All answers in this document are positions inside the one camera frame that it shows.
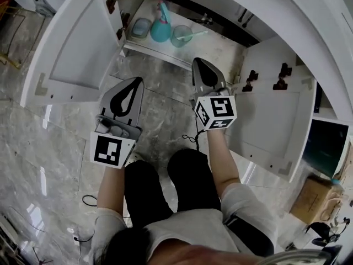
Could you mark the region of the clear glass cup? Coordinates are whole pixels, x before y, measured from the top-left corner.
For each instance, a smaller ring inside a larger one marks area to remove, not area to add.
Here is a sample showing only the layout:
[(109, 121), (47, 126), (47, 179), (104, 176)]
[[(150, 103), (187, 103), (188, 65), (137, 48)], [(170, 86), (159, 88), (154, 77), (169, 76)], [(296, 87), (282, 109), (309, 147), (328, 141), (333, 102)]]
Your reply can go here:
[(171, 43), (174, 47), (180, 48), (186, 45), (192, 37), (189, 36), (192, 34), (192, 30), (186, 25), (176, 26), (170, 37)]

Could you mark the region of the person's grey t-shirt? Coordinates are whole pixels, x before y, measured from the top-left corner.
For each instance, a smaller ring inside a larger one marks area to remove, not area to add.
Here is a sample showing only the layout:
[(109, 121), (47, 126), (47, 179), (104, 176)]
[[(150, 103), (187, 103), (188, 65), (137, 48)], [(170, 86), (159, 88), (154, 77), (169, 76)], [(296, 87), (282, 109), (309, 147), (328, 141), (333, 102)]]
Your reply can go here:
[(136, 252), (140, 238), (134, 237), (133, 257), (146, 263), (164, 241), (174, 239), (191, 245), (205, 246), (214, 250), (251, 253), (226, 226), (227, 220), (236, 215), (262, 231), (274, 244), (277, 226), (268, 208), (257, 199), (253, 191), (244, 184), (230, 184), (223, 192), (221, 209), (195, 209), (175, 213), (170, 218), (147, 225), (142, 232), (147, 235), (147, 244), (140, 253)]

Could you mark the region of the teal translucent bottle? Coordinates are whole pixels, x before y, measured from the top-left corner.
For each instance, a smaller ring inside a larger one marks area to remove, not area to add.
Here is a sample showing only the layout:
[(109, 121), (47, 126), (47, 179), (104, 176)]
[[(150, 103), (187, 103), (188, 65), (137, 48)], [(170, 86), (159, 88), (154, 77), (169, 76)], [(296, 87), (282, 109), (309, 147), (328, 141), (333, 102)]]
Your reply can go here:
[(150, 34), (155, 42), (163, 43), (166, 42), (171, 35), (171, 18), (169, 10), (163, 1), (158, 3), (158, 9), (161, 11), (161, 15), (153, 22)]

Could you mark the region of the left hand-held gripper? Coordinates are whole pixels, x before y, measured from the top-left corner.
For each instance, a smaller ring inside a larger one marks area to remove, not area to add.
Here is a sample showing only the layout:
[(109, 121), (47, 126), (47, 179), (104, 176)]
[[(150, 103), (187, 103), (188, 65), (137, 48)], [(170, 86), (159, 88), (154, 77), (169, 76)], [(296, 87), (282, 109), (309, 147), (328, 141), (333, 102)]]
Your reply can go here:
[(91, 162), (118, 169), (126, 164), (142, 134), (142, 129), (134, 126), (138, 124), (143, 93), (143, 79), (135, 77), (118, 83), (103, 95), (97, 126), (90, 133)]

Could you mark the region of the person's white left shoe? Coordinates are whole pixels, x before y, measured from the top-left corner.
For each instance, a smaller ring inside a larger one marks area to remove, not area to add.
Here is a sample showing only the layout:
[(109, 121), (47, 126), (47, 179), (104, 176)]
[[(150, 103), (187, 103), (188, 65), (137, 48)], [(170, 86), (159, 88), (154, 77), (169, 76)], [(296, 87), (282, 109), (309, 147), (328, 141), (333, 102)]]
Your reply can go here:
[(145, 161), (145, 160), (142, 158), (142, 156), (139, 153), (131, 152), (129, 155), (129, 158), (126, 161), (125, 166), (127, 167), (129, 164), (132, 164), (137, 161)]

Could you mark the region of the white bathroom vanity cabinet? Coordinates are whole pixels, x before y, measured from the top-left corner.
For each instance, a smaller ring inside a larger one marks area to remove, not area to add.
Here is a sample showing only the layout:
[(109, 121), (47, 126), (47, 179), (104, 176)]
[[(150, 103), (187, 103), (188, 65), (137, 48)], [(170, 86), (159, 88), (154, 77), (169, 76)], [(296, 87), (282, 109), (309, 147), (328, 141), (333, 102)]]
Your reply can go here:
[[(193, 37), (186, 45), (177, 48), (168, 39), (155, 42), (150, 35), (134, 39), (130, 31), (138, 18), (154, 21), (161, 14), (158, 3), (163, 1), (171, 18), (171, 26), (186, 25), (193, 33), (208, 33)], [(204, 14), (212, 18), (212, 25), (198, 24), (192, 19)], [(186, 70), (191, 69), (194, 58), (201, 57), (220, 70), (230, 72), (237, 67), (241, 52), (261, 41), (275, 37), (270, 29), (251, 11), (232, 0), (143, 0), (126, 32), (125, 48), (172, 63)]]

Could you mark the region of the shiny metal rim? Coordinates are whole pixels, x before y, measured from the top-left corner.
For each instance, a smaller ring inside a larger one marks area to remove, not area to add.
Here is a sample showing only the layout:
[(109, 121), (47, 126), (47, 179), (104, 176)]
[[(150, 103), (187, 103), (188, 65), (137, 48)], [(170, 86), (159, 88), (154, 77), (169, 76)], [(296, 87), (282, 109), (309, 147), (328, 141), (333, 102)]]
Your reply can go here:
[(333, 265), (340, 250), (341, 246), (286, 251), (266, 257), (256, 265)]

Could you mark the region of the white vanity sink cabinet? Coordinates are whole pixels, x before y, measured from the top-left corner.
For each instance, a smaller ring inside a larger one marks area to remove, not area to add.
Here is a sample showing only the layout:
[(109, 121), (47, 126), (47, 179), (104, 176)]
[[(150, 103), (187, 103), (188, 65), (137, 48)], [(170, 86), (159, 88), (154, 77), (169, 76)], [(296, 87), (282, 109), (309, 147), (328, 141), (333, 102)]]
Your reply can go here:
[(353, 125), (353, 0), (233, 0), (301, 58), (330, 105), (320, 120)]

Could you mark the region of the white cabinet door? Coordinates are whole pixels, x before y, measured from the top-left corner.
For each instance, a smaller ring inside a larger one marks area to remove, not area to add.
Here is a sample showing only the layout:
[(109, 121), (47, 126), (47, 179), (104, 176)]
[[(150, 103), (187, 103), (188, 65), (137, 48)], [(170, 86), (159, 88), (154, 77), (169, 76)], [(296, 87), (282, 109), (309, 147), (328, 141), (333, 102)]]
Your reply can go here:
[(95, 102), (125, 42), (118, 2), (65, 0), (47, 26), (31, 61), (20, 105)]
[[(263, 169), (291, 182), (308, 139), (317, 82), (279, 36), (247, 48), (232, 93), (237, 119), (227, 129), (229, 148)], [(288, 87), (273, 90), (283, 63), (292, 67)], [(242, 92), (250, 71), (258, 73), (251, 92)]]

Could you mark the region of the brown cardboard box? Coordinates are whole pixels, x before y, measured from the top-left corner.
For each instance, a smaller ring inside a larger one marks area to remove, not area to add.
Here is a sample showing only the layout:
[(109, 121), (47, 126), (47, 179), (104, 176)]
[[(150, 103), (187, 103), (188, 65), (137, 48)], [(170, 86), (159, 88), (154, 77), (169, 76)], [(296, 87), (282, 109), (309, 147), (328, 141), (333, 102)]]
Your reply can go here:
[(341, 180), (343, 180), (346, 177), (346, 174), (348, 170), (351, 168), (351, 166), (353, 166), (353, 145), (352, 143), (349, 143), (346, 159), (341, 169)]
[(310, 225), (331, 222), (344, 200), (344, 189), (332, 181), (311, 175), (307, 177), (290, 214)]

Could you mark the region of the clear soap dish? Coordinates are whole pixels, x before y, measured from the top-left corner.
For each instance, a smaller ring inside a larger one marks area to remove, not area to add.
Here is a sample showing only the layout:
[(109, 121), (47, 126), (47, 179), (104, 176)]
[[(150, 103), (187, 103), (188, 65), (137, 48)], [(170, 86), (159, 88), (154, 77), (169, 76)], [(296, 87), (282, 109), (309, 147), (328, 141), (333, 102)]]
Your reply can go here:
[(131, 37), (134, 39), (145, 39), (149, 33), (151, 25), (152, 23), (149, 19), (138, 18), (130, 31)]

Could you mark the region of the black equipment pile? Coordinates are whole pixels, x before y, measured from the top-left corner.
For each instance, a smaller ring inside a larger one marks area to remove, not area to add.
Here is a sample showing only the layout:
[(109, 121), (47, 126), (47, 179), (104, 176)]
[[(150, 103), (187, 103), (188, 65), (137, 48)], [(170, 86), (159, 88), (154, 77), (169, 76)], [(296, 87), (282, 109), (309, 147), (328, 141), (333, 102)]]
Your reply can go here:
[(309, 230), (314, 231), (318, 237), (314, 238), (311, 243), (319, 247), (325, 247), (329, 243), (335, 243), (338, 241), (342, 233), (350, 224), (350, 218), (343, 218), (342, 222), (338, 221), (338, 218), (335, 217), (334, 221), (330, 224), (324, 222), (313, 222), (308, 225), (305, 233)]

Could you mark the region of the person's left forearm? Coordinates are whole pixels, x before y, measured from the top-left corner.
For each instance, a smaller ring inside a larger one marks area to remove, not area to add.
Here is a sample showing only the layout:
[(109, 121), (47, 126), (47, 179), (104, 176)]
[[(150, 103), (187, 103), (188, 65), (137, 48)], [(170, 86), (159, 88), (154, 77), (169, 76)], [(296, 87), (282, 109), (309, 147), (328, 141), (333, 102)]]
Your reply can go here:
[(106, 167), (101, 181), (97, 207), (111, 209), (123, 215), (125, 191), (125, 168)]

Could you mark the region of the person's black trousers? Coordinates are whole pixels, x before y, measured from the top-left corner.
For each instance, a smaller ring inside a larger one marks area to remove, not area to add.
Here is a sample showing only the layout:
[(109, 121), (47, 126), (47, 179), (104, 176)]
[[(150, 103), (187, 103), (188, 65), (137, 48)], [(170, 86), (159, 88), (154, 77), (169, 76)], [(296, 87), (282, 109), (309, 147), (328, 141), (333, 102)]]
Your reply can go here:
[[(195, 209), (221, 209), (207, 156), (181, 149), (169, 160), (167, 171), (178, 196), (177, 214)], [(145, 227), (170, 218), (169, 207), (154, 167), (137, 160), (125, 167), (125, 200), (134, 227)]]

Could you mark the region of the person's right forearm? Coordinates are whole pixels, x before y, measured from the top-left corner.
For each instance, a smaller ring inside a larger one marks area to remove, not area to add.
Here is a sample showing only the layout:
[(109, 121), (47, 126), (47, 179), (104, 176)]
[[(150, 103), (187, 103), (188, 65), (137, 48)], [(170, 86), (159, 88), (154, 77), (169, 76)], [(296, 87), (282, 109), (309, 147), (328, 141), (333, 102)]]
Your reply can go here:
[(217, 194), (222, 198), (224, 190), (233, 183), (240, 183), (240, 177), (236, 163), (222, 130), (208, 130), (208, 151), (210, 167)]

